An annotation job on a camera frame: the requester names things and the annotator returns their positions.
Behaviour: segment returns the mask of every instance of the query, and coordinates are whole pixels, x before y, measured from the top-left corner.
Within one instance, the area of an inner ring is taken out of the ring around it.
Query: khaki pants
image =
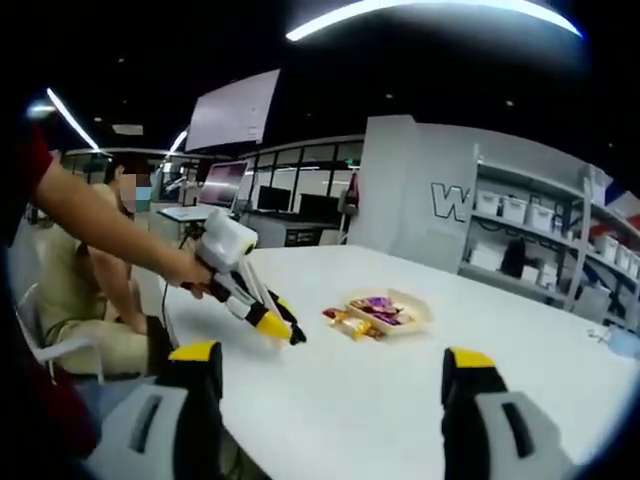
[[[107,320],[67,320],[57,332],[47,338],[54,344],[76,337],[90,337],[100,350],[105,375],[146,374],[149,359],[149,339],[135,333],[131,327]],[[76,375],[96,374],[95,350],[86,348],[64,355],[57,363]]]

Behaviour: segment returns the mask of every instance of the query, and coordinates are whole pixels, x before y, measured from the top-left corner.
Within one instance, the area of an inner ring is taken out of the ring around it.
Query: beige shirt
[[[92,185],[117,208],[113,191],[104,184]],[[102,319],[106,298],[90,268],[88,256],[78,250],[80,240],[55,225],[48,237],[37,289],[43,333],[65,320]]]

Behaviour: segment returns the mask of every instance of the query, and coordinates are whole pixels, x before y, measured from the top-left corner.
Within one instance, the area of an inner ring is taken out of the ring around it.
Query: white table
[[[158,213],[178,223],[204,222],[216,208],[219,207],[202,203],[191,207],[163,208]]]
[[[256,250],[262,280],[295,311],[308,343],[280,353],[214,299],[170,288],[180,343],[222,342],[226,428],[274,480],[440,479],[443,351],[490,355],[511,390],[560,427],[587,462],[639,377],[638,363],[589,338],[593,323],[492,287],[354,246]],[[393,287],[430,305],[429,335],[355,343],[321,311],[358,287]]]

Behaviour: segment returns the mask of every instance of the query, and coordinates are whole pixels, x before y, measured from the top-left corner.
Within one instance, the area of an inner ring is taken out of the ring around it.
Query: storage shelf
[[[611,225],[615,230],[623,232],[625,235],[632,237],[634,241],[640,242],[640,231],[631,225],[627,220],[617,213],[613,212],[609,208],[591,204],[592,217],[603,220],[605,223]]]
[[[505,227],[513,228],[514,230],[519,230],[521,232],[528,233],[538,238],[550,240],[559,245],[564,245],[567,248],[578,250],[577,242],[575,242],[574,240],[569,241],[566,238],[559,237],[558,235],[554,235],[552,233],[543,232],[542,230],[537,230],[523,223],[512,222],[511,220],[507,220],[506,218],[498,217],[496,215],[491,215],[488,213],[483,213],[478,210],[474,210],[473,212],[471,212],[471,216],[476,218],[477,220],[482,220],[482,221],[486,220],[488,222],[504,225]]]
[[[607,312],[604,316],[605,321],[615,323],[621,327],[627,328],[627,321],[624,318],[621,318],[613,313]]]
[[[486,279],[506,286],[516,287],[524,291],[535,293],[542,297],[551,298],[558,302],[564,302],[567,299],[567,296],[560,292],[552,292],[551,290],[547,290],[546,288],[543,288],[535,283],[531,283],[520,278],[514,278],[509,275],[505,275],[502,272],[487,270],[486,268],[471,265],[469,262],[462,262],[460,264],[459,273],[463,276],[468,276],[471,279]]]
[[[629,275],[628,272],[626,272],[625,270],[622,270],[615,263],[608,262],[607,260],[604,259],[604,257],[602,255],[600,255],[600,254],[598,254],[596,252],[592,252],[591,250],[587,250],[587,258],[595,260],[600,265],[603,265],[604,267],[607,267],[609,270],[611,270],[612,272],[616,273],[617,275],[620,275],[620,276],[624,277],[626,280],[631,282],[634,286],[636,285],[636,283],[638,283],[638,279],[637,278],[633,278],[631,275]]]
[[[495,165],[485,160],[478,161],[478,177],[516,185],[539,193],[545,193],[555,198],[584,200],[584,192],[578,188],[569,187],[524,170]]]

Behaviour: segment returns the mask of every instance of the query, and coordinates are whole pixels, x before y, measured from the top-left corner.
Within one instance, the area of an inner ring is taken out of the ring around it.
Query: seated person
[[[114,158],[107,166],[105,184],[93,187],[131,218],[136,205],[136,181],[144,179],[141,170],[145,168],[148,183],[146,162],[126,156]],[[92,337],[98,344],[106,375],[155,373],[151,359],[162,358],[166,352],[156,350],[168,350],[169,345],[150,344],[148,328],[155,331],[157,326],[147,325],[140,290],[131,280],[131,265],[88,247],[57,225],[50,235],[37,288],[46,343]],[[104,319],[107,300],[118,311],[116,321]],[[97,371],[91,349],[65,355],[58,363],[72,374]]]

